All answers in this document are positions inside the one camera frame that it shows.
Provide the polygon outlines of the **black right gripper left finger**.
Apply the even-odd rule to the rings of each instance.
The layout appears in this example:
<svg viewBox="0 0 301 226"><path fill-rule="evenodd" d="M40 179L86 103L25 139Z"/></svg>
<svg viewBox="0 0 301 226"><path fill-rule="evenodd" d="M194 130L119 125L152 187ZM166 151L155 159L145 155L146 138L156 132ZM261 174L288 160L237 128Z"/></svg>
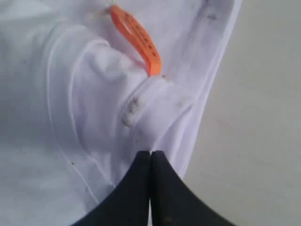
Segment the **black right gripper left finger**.
<svg viewBox="0 0 301 226"><path fill-rule="evenodd" d="M149 219L151 155L139 151L116 188L75 226L146 226Z"/></svg>

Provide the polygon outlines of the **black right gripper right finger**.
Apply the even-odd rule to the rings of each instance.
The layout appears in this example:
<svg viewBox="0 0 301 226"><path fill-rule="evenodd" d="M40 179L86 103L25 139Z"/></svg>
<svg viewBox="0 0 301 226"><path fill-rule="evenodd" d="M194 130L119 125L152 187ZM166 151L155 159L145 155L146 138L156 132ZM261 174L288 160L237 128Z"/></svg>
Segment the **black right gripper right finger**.
<svg viewBox="0 0 301 226"><path fill-rule="evenodd" d="M150 205L154 226L231 226L179 178L163 151L151 154Z"/></svg>

